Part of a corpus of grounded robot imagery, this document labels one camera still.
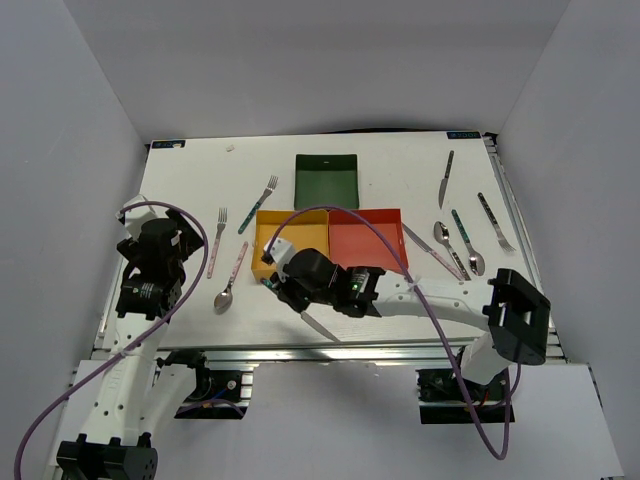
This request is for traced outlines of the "green handled knife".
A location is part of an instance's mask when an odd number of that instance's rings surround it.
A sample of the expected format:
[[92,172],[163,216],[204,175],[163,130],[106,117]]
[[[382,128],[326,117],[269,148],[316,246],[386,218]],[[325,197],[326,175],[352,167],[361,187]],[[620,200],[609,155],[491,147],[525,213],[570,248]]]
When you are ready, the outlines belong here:
[[341,340],[336,337],[333,333],[331,333],[327,328],[325,328],[322,324],[320,324],[317,320],[315,320],[311,315],[309,315],[306,311],[300,313],[300,318],[315,332],[322,335],[324,338],[334,342],[340,343]]

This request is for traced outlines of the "pink handled fork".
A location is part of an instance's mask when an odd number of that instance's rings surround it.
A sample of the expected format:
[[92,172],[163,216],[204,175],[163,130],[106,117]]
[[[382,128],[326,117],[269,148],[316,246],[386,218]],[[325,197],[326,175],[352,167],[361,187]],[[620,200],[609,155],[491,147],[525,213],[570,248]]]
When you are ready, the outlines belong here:
[[213,276],[213,272],[214,272],[214,268],[215,268],[215,262],[216,262],[216,258],[217,258],[217,253],[218,253],[221,237],[222,237],[223,232],[224,232],[224,230],[226,228],[227,218],[228,218],[227,208],[226,207],[220,207],[219,211],[218,211],[218,219],[217,219],[217,224],[216,224],[216,234],[215,234],[215,237],[214,237],[213,246],[211,248],[211,254],[210,254],[208,268],[207,268],[207,272],[206,272],[206,278],[207,279],[211,279],[212,276]]

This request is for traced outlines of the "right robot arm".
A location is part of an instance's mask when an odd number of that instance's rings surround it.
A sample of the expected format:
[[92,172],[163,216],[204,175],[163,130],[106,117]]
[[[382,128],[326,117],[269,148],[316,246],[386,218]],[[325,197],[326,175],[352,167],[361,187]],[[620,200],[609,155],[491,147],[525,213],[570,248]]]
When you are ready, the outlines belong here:
[[343,268],[313,248],[277,240],[263,258],[275,266],[277,298],[302,313],[312,304],[352,318],[429,317],[468,325],[481,336],[464,348],[453,390],[472,399],[513,364],[545,363],[551,305],[518,272],[501,268],[487,283],[411,281],[379,267]]

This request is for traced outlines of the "black handled knife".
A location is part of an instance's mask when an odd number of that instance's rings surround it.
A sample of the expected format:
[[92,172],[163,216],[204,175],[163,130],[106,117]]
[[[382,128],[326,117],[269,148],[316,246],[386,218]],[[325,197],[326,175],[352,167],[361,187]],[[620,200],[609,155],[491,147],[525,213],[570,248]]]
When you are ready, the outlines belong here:
[[445,172],[440,182],[439,191],[438,191],[438,206],[440,209],[442,209],[444,204],[444,199],[445,199],[446,190],[447,190],[447,186],[450,178],[454,156],[455,156],[455,151],[450,150],[447,158]]

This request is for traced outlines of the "pink handled knife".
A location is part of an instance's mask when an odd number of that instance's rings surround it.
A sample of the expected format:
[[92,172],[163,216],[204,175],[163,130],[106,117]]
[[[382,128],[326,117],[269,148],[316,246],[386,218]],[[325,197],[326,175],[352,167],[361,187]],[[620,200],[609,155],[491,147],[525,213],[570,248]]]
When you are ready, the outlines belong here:
[[463,281],[464,277],[460,271],[449,264],[441,255],[439,255],[433,248],[431,248],[422,238],[420,238],[411,228],[405,223],[402,223],[404,233],[424,252],[431,255],[441,266],[443,266],[449,273],[451,273],[457,280]]

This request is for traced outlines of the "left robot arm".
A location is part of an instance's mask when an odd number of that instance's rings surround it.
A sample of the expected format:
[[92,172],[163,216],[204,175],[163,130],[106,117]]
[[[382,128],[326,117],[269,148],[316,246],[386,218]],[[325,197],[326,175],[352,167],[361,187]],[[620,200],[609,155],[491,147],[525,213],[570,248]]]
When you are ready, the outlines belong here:
[[129,236],[117,245],[125,259],[115,305],[114,337],[100,367],[100,386],[77,438],[60,443],[56,463],[66,479],[152,479],[158,452],[157,430],[186,398],[199,399],[211,387],[211,374],[195,364],[151,375],[171,316],[193,292],[185,262],[207,250],[204,229],[186,212],[136,201],[118,219]]

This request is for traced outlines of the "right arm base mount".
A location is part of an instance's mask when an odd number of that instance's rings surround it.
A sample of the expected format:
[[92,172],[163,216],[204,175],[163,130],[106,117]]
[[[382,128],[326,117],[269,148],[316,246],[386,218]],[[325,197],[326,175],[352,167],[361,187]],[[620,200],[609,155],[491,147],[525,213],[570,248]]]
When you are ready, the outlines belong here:
[[[488,385],[464,381],[481,423],[515,422],[513,407],[506,408],[506,377],[500,373]],[[472,424],[470,410],[451,369],[417,371],[420,420],[423,425]]]

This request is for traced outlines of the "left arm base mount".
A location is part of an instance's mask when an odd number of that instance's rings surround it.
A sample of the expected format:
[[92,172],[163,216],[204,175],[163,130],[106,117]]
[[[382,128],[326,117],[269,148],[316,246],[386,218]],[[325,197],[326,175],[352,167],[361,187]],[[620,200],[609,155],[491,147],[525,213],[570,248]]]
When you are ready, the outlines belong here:
[[175,350],[156,363],[154,384],[170,366],[184,366],[194,379],[194,390],[178,407],[174,418],[185,420],[241,420],[248,410],[253,373],[214,368],[199,350]]

